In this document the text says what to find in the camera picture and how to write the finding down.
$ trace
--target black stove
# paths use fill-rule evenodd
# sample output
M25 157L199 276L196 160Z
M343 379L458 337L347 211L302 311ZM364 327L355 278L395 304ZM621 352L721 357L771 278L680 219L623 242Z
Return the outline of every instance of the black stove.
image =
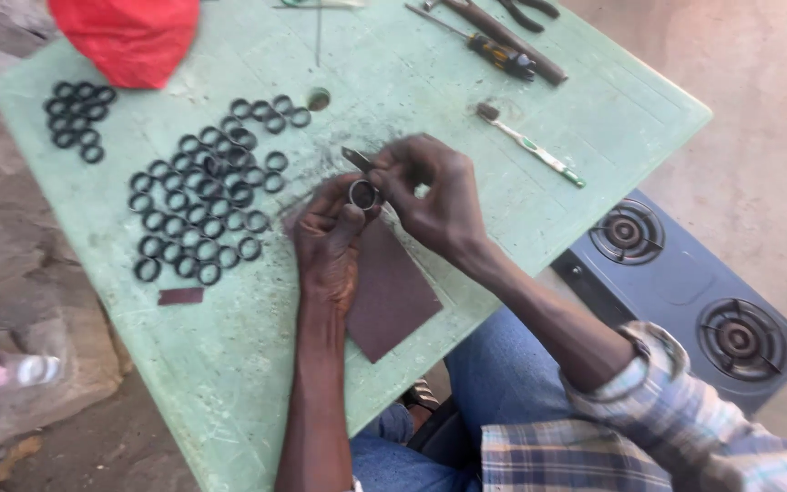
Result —
M670 332L692 372L747 415L787 383L787 319L639 190L552 268L606 325Z

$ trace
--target table surface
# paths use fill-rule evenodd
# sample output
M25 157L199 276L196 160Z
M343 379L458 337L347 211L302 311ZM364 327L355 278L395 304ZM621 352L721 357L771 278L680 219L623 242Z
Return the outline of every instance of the table surface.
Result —
M397 2L323 13L321 67L316 13L269 8L275 0L202 4L197 38L165 89L121 90L97 124L107 156L82 164L55 148L42 101L60 80L103 82L64 39L0 78L10 130L131 352L202 488L268 490L275 478L290 392L296 266L282 210L348 164L341 145L377 150L426 131L475 162L493 239L535 275L711 118L708 108L562 9L546 31L517 26L494 0L477 0L561 65L551 87L512 79L467 51L463 40ZM543 17L539 12L529 12ZM441 6L434 14L473 29ZM285 151L288 185L260 196L275 217L264 255L224 274L204 303L157 307L158 290L189 285L166 271L154 285L132 274L144 235L128 211L127 180L169 159L180 136L214 124L236 97L304 101L324 87L332 104L305 129L261 138L259 159ZM577 189L474 115L492 99L501 120L573 167ZM444 309L377 364L346 347L345 403L354 434L498 308L497 299L384 217L433 285Z

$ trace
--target shirt sleeve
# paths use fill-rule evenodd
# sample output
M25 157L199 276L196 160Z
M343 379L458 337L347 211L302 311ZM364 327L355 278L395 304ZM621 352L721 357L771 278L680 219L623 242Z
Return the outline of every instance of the shirt sleeve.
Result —
M621 333L639 357L590 394L563 378L575 409L641 447L670 473L674 489L787 490L787 440L690 375L688 354L667 331L634 321Z

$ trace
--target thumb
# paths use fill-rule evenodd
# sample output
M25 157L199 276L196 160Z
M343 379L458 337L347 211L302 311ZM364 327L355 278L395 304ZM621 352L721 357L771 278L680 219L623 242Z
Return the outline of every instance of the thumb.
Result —
M360 234L365 223L366 216L360 207L352 203L342 207L336 220L336 226L327 235L332 249L337 253L343 252L351 244L351 240Z
M393 206L393 210L399 215L400 220L409 214L417 198L401 179L396 178L388 171L373 169L369 173L369 181L381 192L382 198Z

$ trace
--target man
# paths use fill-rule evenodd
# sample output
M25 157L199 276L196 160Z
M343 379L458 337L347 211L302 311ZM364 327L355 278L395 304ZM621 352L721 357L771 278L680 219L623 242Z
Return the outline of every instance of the man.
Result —
M403 229L506 305L445 359L482 469L438 465L398 444L423 419L401 405L349 445L344 316L360 232L378 207L345 204L359 178L347 174L320 188L296 227L296 370L276 490L787 490L787 441L689 375L667 332L607 328L489 240L469 158L419 135L389 144L374 165L370 180ZM423 199L419 184L430 186Z

